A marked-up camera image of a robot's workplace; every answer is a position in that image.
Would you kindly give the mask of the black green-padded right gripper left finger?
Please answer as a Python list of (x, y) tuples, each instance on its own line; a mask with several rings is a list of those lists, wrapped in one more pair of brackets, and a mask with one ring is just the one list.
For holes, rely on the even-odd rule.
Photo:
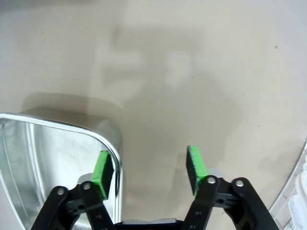
[(100, 152), (92, 177), (69, 190), (54, 187), (43, 204), (31, 229), (71, 230), (82, 213), (85, 213), (93, 230), (113, 230), (114, 224), (103, 201), (108, 198), (113, 176), (111, 155)]

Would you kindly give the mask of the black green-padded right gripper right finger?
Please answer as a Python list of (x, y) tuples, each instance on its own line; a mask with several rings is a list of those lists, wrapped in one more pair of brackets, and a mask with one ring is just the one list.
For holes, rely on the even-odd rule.
[(244, 177), (227, 182), (207, 173), (196, 146), (187, 147), (187, 173), (194, 195), (184, 219), (186, 230), (204, 230), (212, 209), (222, 208), (237, 230), (274, 230), (276, 223), (250, 181)]

